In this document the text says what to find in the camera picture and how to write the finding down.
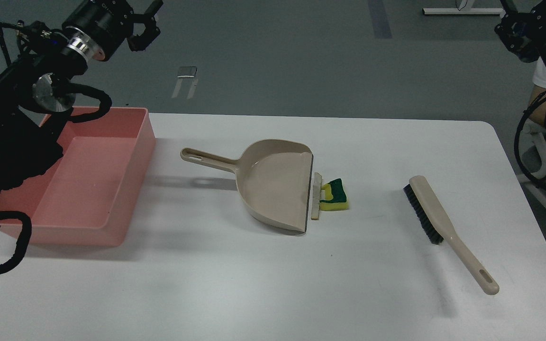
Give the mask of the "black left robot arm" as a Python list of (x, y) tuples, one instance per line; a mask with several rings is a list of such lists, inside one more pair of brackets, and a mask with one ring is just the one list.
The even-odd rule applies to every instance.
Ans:
[[(0, 193), (43, 175), (63, 157), (58, 144), (67, 123), (102, 118), (112, 99), (74, 83), (89, 61), (108, 61), (126, 42), (144, 51), (160, 35), (154, 0), (137, 13), (126, 0), (83, 0), (60, 28), (43, 21), (0, 22), (6, 69), (0, 74)], [(0, 274), (24, 259), (32, 220), (21, 211), (0, 211)]]

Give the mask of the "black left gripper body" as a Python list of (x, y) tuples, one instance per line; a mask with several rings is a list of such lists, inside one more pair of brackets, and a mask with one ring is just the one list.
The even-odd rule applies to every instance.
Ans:
[(108, 61), (134, 31), (134, 9), (126, 0), (83, 0), (63, 22), (65, 33), (83, 32), (100, 47), (96, 60)]

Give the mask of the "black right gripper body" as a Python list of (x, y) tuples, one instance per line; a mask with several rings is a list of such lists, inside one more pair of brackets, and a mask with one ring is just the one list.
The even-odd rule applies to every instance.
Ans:
[(546, 0), (520, 11), (515, 0), (500, 2), (504, 14), (494, 32), (505, 48), (523, 63), (546, 63)]

